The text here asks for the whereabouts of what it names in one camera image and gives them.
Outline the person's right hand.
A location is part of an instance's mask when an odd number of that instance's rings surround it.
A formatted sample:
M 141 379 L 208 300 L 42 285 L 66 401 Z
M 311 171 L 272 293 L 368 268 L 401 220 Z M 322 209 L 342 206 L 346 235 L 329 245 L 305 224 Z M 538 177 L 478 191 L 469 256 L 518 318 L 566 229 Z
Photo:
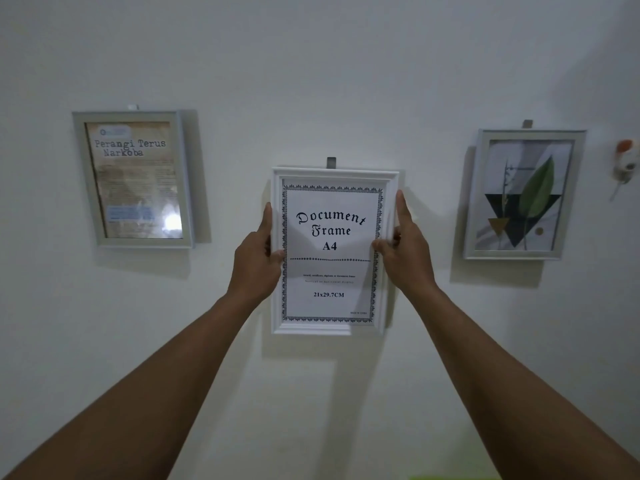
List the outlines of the person's right hand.
M 429 245 L 407 206 L 404 193 L 396 193 L 398 226 L 392 239 L 400 239 L 396 252 L 382 256 L 392 284 L 402 291 L 415 307 L 432 306 L 441 294 L 433 271 Z

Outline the person's left hand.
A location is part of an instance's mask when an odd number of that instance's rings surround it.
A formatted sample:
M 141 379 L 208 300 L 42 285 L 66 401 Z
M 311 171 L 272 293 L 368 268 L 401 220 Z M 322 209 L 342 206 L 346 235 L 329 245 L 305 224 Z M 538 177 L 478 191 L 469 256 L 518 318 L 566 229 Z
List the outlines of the person's left hand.
M 228 295 L 256 308 L 268 298 L 281 277 L 281 268 L 272 268 L 270 253 L 280 250 L 271 247 L 273 209 L 267 202 L 258 229 L 249 233 L 237 247 L 228 286 Z

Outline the white document picture frame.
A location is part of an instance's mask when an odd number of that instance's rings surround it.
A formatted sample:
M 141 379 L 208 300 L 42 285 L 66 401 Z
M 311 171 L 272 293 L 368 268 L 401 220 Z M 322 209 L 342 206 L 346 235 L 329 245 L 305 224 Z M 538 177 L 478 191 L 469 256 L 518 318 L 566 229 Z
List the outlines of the white document picture frame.
M 273 168 L 271 245 L 283 250 L 271 297 L 275 335 L 383 335 L 389 296 L 372 248 L 396 224 L 394 170 Z

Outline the person's right forearm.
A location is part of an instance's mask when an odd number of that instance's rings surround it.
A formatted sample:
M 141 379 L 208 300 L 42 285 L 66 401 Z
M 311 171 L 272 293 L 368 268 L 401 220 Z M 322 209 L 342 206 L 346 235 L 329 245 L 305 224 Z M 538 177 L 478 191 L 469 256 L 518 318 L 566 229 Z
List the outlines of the person's right forearm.
M 640 480 L 640 462 L 437 287 L 403 289 L 502 480 Z

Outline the person's left forearm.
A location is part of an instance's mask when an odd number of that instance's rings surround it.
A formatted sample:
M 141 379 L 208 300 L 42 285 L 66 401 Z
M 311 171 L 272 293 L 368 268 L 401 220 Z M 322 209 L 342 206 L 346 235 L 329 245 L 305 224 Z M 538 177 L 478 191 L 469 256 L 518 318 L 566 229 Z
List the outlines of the person's left forearm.
M 226 293 L 3 480 L 166 480 L 261 297 Z

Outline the grey frame with leaf art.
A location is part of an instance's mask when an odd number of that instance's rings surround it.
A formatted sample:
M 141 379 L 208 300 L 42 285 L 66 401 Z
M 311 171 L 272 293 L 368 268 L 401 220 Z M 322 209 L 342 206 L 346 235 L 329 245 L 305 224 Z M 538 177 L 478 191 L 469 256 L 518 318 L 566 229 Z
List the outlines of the grey frame with leaf art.
M 480 129 L 464 259 L 561 259 L 587 134 Z

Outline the grey frame with brown poster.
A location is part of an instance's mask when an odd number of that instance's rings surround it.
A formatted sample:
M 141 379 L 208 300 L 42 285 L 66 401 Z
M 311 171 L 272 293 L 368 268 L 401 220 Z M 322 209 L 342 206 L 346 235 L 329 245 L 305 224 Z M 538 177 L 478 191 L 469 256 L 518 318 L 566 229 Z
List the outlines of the grey frame with brown poster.
M 72 113 L 97 245 L 195 246 L 182 111 Z

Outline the orange and white wall fixture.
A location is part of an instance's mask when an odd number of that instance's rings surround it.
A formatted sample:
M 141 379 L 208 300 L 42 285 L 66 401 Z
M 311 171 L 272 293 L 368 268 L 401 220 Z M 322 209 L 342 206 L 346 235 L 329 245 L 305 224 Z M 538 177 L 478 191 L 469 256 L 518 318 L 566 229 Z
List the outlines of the orange and white wall fixture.
M 627 185 L 640 168 L 640 141 L 620 140 L 614 151 L 612 177 L 616 186 L 609 201 L 613 201 L 622 186 Z

